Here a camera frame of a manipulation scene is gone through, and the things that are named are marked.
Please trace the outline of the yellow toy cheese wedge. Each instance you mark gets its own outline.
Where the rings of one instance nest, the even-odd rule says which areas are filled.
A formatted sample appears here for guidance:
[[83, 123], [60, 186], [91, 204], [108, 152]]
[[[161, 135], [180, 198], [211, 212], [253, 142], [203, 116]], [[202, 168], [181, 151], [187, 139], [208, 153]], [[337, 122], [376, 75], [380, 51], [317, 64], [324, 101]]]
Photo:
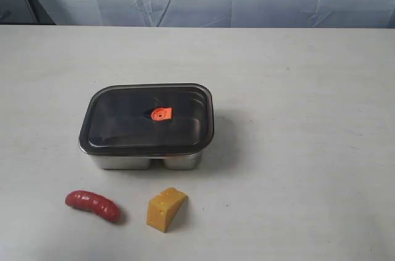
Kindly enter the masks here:
[[187, 198], [185, 193], [175, 188], [165, 189], [149, 201], [146, 223], [165, 233]]

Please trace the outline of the red toy sausage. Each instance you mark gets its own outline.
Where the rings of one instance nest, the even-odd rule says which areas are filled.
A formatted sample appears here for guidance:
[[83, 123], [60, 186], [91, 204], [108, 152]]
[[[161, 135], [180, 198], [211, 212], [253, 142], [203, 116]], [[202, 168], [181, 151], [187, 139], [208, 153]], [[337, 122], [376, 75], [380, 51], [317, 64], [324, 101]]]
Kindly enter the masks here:
[[121, 211], [116, 203], [90, 191], [72, 191], [65, 197], [65, 204], [74, 209], [94, 213], [108, 222], [117, 223], [121, 219]]

